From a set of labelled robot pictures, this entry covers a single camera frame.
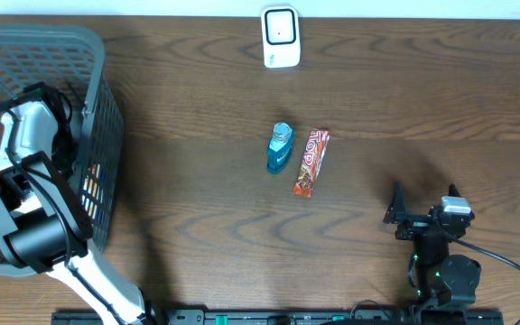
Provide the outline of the red chocolate bar wrapper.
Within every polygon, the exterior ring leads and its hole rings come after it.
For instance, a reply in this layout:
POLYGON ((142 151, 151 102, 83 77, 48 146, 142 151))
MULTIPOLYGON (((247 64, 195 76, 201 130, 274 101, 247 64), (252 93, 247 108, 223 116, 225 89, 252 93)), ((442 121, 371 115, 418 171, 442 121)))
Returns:
POLYGON ((292 188, 294 195, 303 197, 310 197, 312 195, 329 139, 329 129, 311 130, 302 156, 299 176, 292 188))

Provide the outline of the teal mouthwash bottle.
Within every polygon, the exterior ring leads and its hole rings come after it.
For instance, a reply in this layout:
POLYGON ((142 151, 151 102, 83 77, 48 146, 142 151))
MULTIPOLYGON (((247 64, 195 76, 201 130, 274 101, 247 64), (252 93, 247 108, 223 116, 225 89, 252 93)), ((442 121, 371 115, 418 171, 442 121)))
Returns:
POLYGON ((285 122, 274 125, 273 135, 267 147, 267 170, 270 173, 279 173, 285 168, 293 152, 294 137, 294 129, 285 122))

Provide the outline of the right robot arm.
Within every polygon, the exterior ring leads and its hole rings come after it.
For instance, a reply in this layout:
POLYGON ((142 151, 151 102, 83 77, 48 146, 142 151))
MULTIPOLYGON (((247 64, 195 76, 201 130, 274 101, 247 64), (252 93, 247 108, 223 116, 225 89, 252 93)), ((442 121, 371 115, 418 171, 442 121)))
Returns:
POLYGON ((462 309, 475 302, 480 264, 449 250, 449 243, 466 234, 474 217, 469 202, 453 184, 427 213, 409 213, 401 183, 395 183, 384 222, 396 225, 396 239, 413 242, 415 286, 425 308, 462 309))

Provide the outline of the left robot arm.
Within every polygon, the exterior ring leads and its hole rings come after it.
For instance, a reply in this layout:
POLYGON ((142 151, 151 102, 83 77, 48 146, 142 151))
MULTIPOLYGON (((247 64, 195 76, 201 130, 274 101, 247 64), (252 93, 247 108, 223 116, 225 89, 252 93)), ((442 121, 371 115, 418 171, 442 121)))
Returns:
POLYGON ((106 260, 92 219, 69 186, 79 134, 69 98, 43 82, 2 102, 0 275, 47 274, 104 324, 156 324, 139 287, 106 260))

